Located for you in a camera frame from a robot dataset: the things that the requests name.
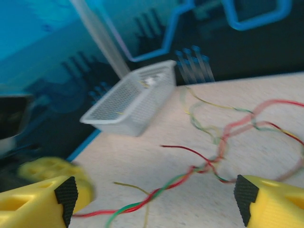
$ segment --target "white plastic basket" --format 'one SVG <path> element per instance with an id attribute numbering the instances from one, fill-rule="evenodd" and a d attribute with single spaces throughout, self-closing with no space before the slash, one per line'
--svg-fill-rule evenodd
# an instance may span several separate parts
<path id="1" fill-rule="evenodd" d="M 130 72 L 80 122 L 107 133 L 140 135 L 174 91 L 175 65 L 167 60 Z"/>

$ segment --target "white table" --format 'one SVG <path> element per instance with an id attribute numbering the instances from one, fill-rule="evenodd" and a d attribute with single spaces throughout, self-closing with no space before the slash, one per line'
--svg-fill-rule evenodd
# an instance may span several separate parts
<path id="1" fill-rule="evenodd" d="M 253 78 L 192 86 L 197 95 L 220 105 L 253 109 L 271 98 L 304 102 L 304 73 Z M 147 131 L 138 138 L 99 134 L 76 158 L 96 185 L 97 198 L 81 212 L 119 209 L 142 201 L 139 190 L 114 185 L 113 181 L 134 184 L 146 191 L 162 187 L 172 177 L 187 171 L 190 165 L 204 161 L 182 149 L 167 149 L 160 144 L 183 145 L 207 157 L 216 154 L 210 136 L 195 129 L 182 109 L 177 88 Z M 187 104 L 196 100 L 187 95 Z M 204 104 L 196 111 L 203 125 L 223 127 L 245 114 Z M 269 120 L 304 138 L 304 109 L 291 105 L 274 105 L 257 119 Z M 218 171 L 223 177 L 251 174 L 274 178 L 293 166 L 300 145 L 289 137 L 274 132 L 250 130 L 229 139 L 226 160 Z M 286 183 L 304 187 L 304 172 Z M 166 191 L 151 203 L 150 228 L 243 228 L 241 215 L 233 196 L 233 184 L 223 184 L 212 174 L 194 174 L 185 184 Z M 120 215 L 113 228 L 143 227 L 145 208 Z M 71 228 L 101 228 L 108 216 L 73 218 Z"/>

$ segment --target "wire bundle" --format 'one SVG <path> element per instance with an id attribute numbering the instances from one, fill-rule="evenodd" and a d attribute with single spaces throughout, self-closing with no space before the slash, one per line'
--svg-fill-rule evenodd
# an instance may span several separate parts
<path id="1" fill-rule="evenodd" d="M 156 197 L 158 197 L 160 194 L 162 194 L 165 190 L 172 189 L 172 188 L 175 188 L 175 187 L 183 184 L 192 174 L 194 174 L 194 173 L 206 173 L 210 169 L 212 170 L 212 172 L 214 173 L 214 175 L 216 176 L 216 178 L 220 182 L 222 182 L 222 183 L 234 183 L 236 181 L 235 179 L 226 180 L 226 179 L 221 178 L 219 176 L 219 174 L 217 173 L 216 168 L 214 167 L 214 164 L 220 162 L 224 158 L 225 151 L 227 149 L 228 138 L 236 136 L 238 134 L 241 134 L 244 131 L 247 131 L 247 130 L 252 129 L 252 128 L 255 128 L 259 131 L 279 131 L 279 132 L 282 132 L 285 135 L 295 139 L 296 141 L 298 141 L 303 146 L 302 156 L 300 157 L 298 163 L 291 170 L 289 170 L 286 174 L 276 178 L 277 181 L 286 180 L 287 178 L 289 178 L 290 176 L 295 174 L 297 171 L 299 171 L 303 167 L 303 164 L 304 164 L 304 142 L 302 142 L 294 134 L 280 128 L 279 126 L 277 126 L 274 123 L 271 123 L 271 122 L 268 122 L 268 121 L 256 122 L 256 116 L 259 115 L 263 110 L 265 110 L 267 107 L 269 107 L 271 105 L 274 105 L 274 104 L 289 104 L 289 105 L 296 105 L 296 106 L 304 107 L 303 103 L 295 102 L 295 101 L 288 101 L 288 100 L 281 100 L 281 99 L 273 99 L 273 100 L 268 100 L 268 101 L 263 102 L 262 104 L 258 105 L 253 111 L 250 111 L 250 110 L 242 109 L 242 108 L 234 108 L 234 107 L 230 107 L 230 106 L 222 106 L 222 105 L 213 104 L 213 103 L 207 102 L 207 101 L 202 100 L 201 98 L 197 97 L 195 95 L 195 93 L 192 91 L 192 89 L 187 87 L 187 90 L 196 99 L 200 100 L 201 102 L 204 102 L 204 103 L 207 103 L 209 105 L 213 105 L 213 106 L 216 106 L 216 107 L 219 107 L 219 108 L 231 109 L 231 110 L 235 110 L 235 111 L 239 111 L 239 112 L 248 113 L 248 115 L 246 115 L 241 120 L 228 124 L 224 128 L 222 136 L 220 136 L 220 133 L 219 133 L 219 130 L 218 130 L 217 127 L 215 127 L 215 126 L 208 126 L 208 127 L 205 127 L 205 128 L 202 127 L 202 125 L 199 123 L 199 121 L 195 118 L 195 116 L 193 114 L 193 110 L 190 110 L 190 111 L 187 110 L 187 108 L 184 105 L 185 113 L 190 115 L 191 123 L 197 129 L 209 134 L 212 137 L 213 142 L 218 144 L 218 150 L 217 150 L 218 155 L 217 155 L 217 157 L 214 158 L 214 159 L 208 159 L 208 158 L 204 157 L 203 155 L 201 155 L 200 153 L 198 153 L 197 151 L 194 151 L 194 150 L 192 150 L 190 148 L 187 148 L 187 147 L 184 147 L 184 146 L 161 145 L 161 147 L 164 147 L 164 148 L 169 148 L 170 147 L 170 148 L 181 148 L 181 149 L 188 150 L 190 152 L 193 152 L 193 153 L 197 154 L 201 158 L 203 158 L 206 163 L 199 166 L 199 167 L 190 166 L 187 173 L 184 173 L 184 174 L 181 174 L 181 175 L 178 175 L 178 176 L 172 178 L 162 188 L 155 189 L 154 191 L 152 191 L 148 195 L 148 197 L 145 200 L 143 200 L 142 202 L 127 205 L 127 206 L 125 206 L 125 207 L 123 207 L 119 210 L 99 210 L 99 211 L 95 211 L 95 212 L 91 212 L 91 213 L 87 213 L 87 214 L 76 214 L 76 215 L 73 215 L 74 217 L 85 218 L 85 217 L 91 217 L 91 216 L 96 216 L 96 215 L 112 214 L 112 216 L 109 218 L 109 220 L 108 220 L 108 222 L 105 226 L 106 228 L 109 228 L 111 222 L 119 214 L 134 212 L 134 211 L 140 209 L 141 207 L 143 207 L 144 205 L 148 204 L 152 200 L 154 200 Z M 232 129 L 234 129 L 236 127 L 240 127 L 240 126 L 242 126 L 242 127 L 238 128 L 237 130 L 232 131 Z M 216 132 L 217 136 L 214 137 L 213 134 L 209 130 L 214 130 Z"/>

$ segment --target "yellow 3d printed part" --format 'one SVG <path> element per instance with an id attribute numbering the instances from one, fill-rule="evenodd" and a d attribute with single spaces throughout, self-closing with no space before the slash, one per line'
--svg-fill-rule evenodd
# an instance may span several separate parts
<path id="1" fill-rule="evenodd" d="M 18 175 L 34 182 L 58 176 L 74 176 L 78 190 L 74 213 L 91 203 L 95 197 L 92 181 L 84 170 L 80 166 L 73 165 L 61 158 L 44 157 L 27 162 L 19 167 Z"/>
<path id="2" fill-rule="evenodd" d="M 304 228 L 304 189 L 238 175 L 234 196 L 248 228 Z"/>
<path id="3" fill-rule="evenodd" d="M 74 177 L 0 193 L 0 228 L 67 228 L 77 200 Z"/>

